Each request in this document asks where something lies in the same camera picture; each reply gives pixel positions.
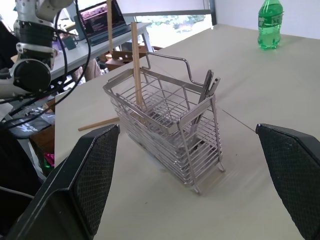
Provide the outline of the dark teal mug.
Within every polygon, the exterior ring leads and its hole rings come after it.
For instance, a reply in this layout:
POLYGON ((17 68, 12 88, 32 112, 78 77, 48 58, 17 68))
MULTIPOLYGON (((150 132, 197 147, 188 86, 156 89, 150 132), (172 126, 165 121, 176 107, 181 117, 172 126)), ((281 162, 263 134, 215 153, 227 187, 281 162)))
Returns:
POLYGON ((77 47, 78 42, 76 40, 74 40, 73 37, 71 36, 65 36, 62 38, 62 42, 64 44, 64 46, 68 49, 68 50, 73 50, 77 47))

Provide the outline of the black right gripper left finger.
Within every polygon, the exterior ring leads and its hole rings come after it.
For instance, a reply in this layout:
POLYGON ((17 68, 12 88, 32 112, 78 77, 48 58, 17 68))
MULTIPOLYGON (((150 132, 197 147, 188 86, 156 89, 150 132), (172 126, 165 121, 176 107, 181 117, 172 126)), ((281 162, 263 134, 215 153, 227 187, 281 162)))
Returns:
POLYGON ((93 240, 112 184, 119 135, 117 124, 83 135, 5 240, 93 240))

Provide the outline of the grey metal frame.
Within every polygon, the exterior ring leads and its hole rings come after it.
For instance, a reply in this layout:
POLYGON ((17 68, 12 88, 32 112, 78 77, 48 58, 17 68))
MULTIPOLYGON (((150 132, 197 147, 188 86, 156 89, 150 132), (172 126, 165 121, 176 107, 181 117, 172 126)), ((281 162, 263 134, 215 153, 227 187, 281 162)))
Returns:
POLYGON ((117 0, 125 17, 211 15, 217 24, 215 0, 117 0))

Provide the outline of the metal spoon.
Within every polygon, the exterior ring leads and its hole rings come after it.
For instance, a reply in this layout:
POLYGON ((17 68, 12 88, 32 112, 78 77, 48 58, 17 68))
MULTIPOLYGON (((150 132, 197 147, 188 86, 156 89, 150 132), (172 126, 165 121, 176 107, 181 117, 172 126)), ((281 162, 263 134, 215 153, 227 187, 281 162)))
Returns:
MULTIPOLYGON (((203 84, 202 92, 201 92, 199 100, 198 100, 198 104, 200 104, 201 102, 203 102, 206 99, 206 96, 207 96, 207 94, 209 92, 209 89, 210 89, 210 85, 211 85, 212 80, 213 80, 213 76, 214 76, 213 71, 211 69, 209 69, 207 71, 207 74, 206 74, 206 77, 205 77, 205 81, 204 81, 204 84, 203 84)), ((201 115, 198 115, 192 121, 191 129, 190 129, 191 135, 193 135, 196 132, 196 129, 198 127, 200 119, 201 119, 201 115)))

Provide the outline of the green plastic bottle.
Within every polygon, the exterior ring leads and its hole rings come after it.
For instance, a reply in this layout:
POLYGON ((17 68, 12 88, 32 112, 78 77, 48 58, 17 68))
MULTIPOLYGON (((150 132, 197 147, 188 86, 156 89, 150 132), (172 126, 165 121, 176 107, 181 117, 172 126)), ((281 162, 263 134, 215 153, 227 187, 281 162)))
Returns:
POLYGON ((280 0, 265 0, 258 12, 258 45, 261 49, 276 49, 281 40, 283 6, 280 0))

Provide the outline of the white desk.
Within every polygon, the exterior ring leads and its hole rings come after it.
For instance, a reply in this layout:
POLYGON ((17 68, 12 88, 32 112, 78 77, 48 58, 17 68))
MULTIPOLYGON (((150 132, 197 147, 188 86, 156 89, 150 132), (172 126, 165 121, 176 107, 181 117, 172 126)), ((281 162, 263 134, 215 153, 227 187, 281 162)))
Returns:
MULTIPOLYGON (((151 22, 137 23, 137 34, 142 36, 144 45, 146 46, 148 52, 154 52, 154 49, 151 45, 149 34, 147 31, 147 27, 151 25, 152 25, 151 22)), ((132 40, 131 32, 127 32, 120 36, 114 37, 112 39, 112 46, 117 47, 131 40, 132 40)), ((110 48, 109 41, 105 41, 98 45, 92 46, 90 59, 94 59, 104 53, 107 53, 109 51, 109 48, 110 48)), ((86 62, 87 56, 88 56, 88 45, 85 40, 80 41, 76 45, 76 48, 72 50, 66 50, 67 72, 70 72, 71 70, 74 70, 82 66, 86 62)), ((63 57, 63 54, 59 52, 54 59, 54 66, 53 66, 53 70, 51 71, 51 78, 54 80, 62 76, 64 72, 65 72, 64 57, 63 57)))

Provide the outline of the black printed bag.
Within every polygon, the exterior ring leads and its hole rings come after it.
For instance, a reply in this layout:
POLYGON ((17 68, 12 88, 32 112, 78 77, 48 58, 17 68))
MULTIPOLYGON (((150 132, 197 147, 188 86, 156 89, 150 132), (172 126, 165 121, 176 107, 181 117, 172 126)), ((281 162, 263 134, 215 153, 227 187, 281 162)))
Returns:
POLYGON ((42 130, 49 128, 50 126, 55 124, 55 114, 45 113, 42 116, 24 123, 20 126, 13 127, 9 129, 9 131, 17 138, 17 139, 28 139, 31 136, 39 133, 42 130))

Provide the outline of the brown cardboard box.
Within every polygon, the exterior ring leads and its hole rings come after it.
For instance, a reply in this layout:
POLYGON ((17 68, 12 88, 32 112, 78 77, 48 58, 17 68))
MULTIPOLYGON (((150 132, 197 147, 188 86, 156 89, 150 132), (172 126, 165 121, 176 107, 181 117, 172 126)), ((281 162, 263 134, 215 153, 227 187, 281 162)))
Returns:
POLYGON ((108 71, 115 70, 133 61, 133 53, 131 51, 113 51, 112 54, 106 55, 106 68, 108 71))

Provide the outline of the upright wooden pole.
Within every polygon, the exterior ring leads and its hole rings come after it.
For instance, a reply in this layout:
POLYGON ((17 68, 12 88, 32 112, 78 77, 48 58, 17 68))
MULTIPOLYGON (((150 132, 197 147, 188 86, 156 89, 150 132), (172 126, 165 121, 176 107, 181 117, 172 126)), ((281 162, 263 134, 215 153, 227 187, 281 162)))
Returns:
POLYGON ((112 0, 106 0, 107 5, 107 31, 109 41, 109 53, 113 54, 113 27, 112 27, 112 0))

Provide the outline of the open laptop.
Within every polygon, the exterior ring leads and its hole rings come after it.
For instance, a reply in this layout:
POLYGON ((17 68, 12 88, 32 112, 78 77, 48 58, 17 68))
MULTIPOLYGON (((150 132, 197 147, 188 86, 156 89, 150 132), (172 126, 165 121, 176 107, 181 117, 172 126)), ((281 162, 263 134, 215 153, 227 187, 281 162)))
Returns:
MULTIPOLYGON (((88 38, 90 45, 96 46, 109 40, 108 7, 106 2, 100 2, 79 11, 74 16, 75 27, 79 38, 88 38)), ((117 0, 111 0, 112 37, 118 37, 131 31, 120 10, 117 0)))

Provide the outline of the metal cutlery piece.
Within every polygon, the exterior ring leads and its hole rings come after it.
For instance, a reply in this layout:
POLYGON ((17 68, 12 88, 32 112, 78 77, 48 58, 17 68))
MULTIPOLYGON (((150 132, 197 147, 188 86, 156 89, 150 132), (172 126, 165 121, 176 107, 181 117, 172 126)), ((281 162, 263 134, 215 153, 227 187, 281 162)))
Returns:
POLYGON ((202 101, 204 101, 205 99, 213 96, 215 94, 215 91, 217 90, 218 88, 218 85, 221 81, 221 78, 220 77, 217 77, 213 84, 211 85, 210 89, 206 90, 205 94, 204 94, 204 97, 202 98, 202 101))

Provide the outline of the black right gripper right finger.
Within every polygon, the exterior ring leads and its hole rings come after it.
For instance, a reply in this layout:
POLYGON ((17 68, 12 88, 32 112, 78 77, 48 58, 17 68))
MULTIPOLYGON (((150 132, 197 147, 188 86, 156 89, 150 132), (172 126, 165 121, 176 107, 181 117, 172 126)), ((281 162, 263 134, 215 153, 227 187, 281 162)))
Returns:
POLYGON ((259 123, 255 129, 275 190, 304 240, 320 240, 320 141, 259 123))

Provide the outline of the wooden chopstick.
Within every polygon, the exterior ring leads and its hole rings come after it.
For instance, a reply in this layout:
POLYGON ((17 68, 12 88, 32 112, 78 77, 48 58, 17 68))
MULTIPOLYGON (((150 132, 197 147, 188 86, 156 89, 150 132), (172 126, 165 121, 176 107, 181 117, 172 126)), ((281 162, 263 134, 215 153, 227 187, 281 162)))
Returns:
POLYGON ((92 124, 80 127, 80 128, 78 128, 78 131, 82 132, 82 131, 85 131, 85 130, 88 130, 88 129, 97 128, 97 127, 100 127, 100 126, 103 126, 103 125, 107 125, 107 124, 110 124, 110 123, 117 122, 119 120, 120 120, 119 117, 114 117, 114 118, 111 118, 111 119, 107 119, 107 120, 104 120, 104 121, 100 121, 100 122, 96 122, 96 123, 92 123, 92 124))
POLYGON ((133 77, 135 86, 135 97, 136 104, 139 108, 143 109, 143 95, 142 95, 142 82, 141 82, 141 72, 140 72, 140 55, 139 55, 139 45, 138 45, 138 31, 137 23, 132 22, 131 26, 131 37, 132 37, 132 59, 133 59, 133 77))

